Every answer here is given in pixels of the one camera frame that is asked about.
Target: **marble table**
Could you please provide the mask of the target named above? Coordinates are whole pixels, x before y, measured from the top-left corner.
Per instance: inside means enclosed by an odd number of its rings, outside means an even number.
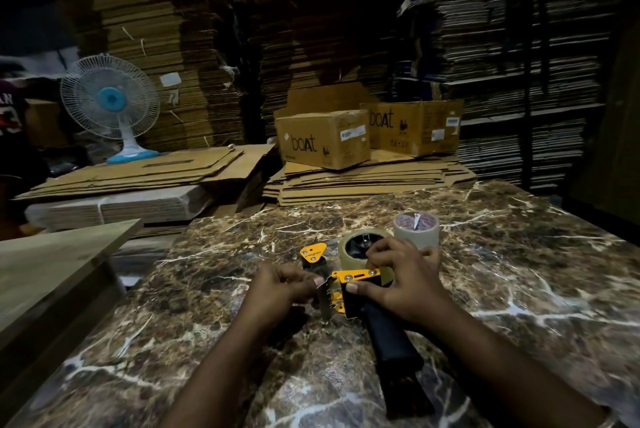
[[[155,426],[261,262],[296,260],[316,237],[331,257],[342,234],[390,228],[406,209],[440,217],[442,279],[458,303],[640,427],[640,249],[504,182],[195,221],[11,426]],[[263,350],[244,425],[490,426],[444,355],[411,339],[426,360],[419,380],[434,415],[388,421],[362,325],[311,311],[290,340]]]

